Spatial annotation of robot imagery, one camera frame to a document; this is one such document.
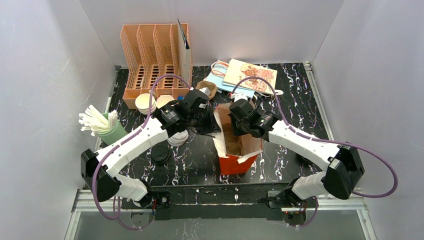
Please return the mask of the brown pulp cup carrier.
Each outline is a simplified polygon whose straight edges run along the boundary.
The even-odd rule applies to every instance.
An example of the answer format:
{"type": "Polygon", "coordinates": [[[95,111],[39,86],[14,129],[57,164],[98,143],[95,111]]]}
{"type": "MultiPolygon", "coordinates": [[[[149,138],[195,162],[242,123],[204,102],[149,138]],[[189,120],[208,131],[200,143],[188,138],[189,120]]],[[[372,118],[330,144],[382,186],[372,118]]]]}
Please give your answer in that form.
{"type": "Polygon", "coordinates": [[[215,97],[218,90],[217,86],[213,82],[209,82],[207,80],[199,81],[195,88],[205,93],[209,100],[215,97]]]}
{"type": "Polygon", "coordinates": [[[234,135],[231,123],[224,124],[222,130],[224,133],[226,153],[241,156],[243,153],[242,138],[234,135]]]}

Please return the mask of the kraft paper cup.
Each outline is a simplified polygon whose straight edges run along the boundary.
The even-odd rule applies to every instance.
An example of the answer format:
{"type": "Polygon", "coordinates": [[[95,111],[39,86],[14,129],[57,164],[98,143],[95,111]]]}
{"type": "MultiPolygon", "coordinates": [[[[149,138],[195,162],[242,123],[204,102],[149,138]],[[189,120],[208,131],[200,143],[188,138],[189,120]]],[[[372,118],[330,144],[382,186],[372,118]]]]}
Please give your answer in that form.
{"type": "Polygon", "coordinates": [[[156,100],[156,107],[160,109],[161,107],[165,106],[169,102],[173,101],[174,98],[172,95],[161,95],[156,100]]]}

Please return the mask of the orange paper bag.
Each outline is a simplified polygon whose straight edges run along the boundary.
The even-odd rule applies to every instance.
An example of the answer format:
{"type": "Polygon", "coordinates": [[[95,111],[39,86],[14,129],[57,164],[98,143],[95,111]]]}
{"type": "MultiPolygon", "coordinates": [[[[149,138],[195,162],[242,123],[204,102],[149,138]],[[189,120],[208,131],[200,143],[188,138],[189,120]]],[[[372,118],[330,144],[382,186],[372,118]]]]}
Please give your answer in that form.
{"type": "Polygon", "coordinates": [[[236,175],[245,174],[253,165],[258,155],[263,151],[263,144],[260,138],[252,137],[246,134],[241,137],[243,152],[241,155],[231,155],[226,153],[223,125],[231,123],[229,117],[229,103],[220,103],[217,105],[213,114],[221,128],[221,132],[212,133],[212,140],[217,151],[220,174],[236,175]]]}

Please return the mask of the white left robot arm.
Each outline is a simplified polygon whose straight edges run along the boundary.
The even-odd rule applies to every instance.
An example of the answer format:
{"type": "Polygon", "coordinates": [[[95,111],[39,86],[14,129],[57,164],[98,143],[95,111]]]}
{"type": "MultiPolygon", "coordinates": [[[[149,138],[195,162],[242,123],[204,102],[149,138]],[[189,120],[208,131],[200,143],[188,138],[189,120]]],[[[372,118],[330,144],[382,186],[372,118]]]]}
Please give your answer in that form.
{"type": "Polygon", "coordinates": [[[98,202],[113,197],[140,201],[150,192],[147,183],[120,171],[143,152],[187,128],[202,135],[220,132],[209,97],[202,90],[191,89],[182,100],[157,108],[147,123],[109,146],[96,152],[85,150],[81,176],[98,202]]]}

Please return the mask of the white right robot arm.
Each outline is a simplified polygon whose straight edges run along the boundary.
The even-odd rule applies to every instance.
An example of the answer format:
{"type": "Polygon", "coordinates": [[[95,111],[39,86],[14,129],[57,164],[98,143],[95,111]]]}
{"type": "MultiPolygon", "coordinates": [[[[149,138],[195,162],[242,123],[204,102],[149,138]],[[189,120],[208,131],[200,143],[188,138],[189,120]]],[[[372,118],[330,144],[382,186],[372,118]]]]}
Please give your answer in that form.
{"type": "Polygon", "coordinates": [[[330,194],[347,200],[365,173],[358,150],[347,144],[324,142],[286,123],[278,115],[259,111],[242,93],[231,95],[231,126],[237,136],[250,135],[288,148],[320,168],[320,172],[294,179],[274,196],[278,203],[298,203],[310,197],[330,194]]]}

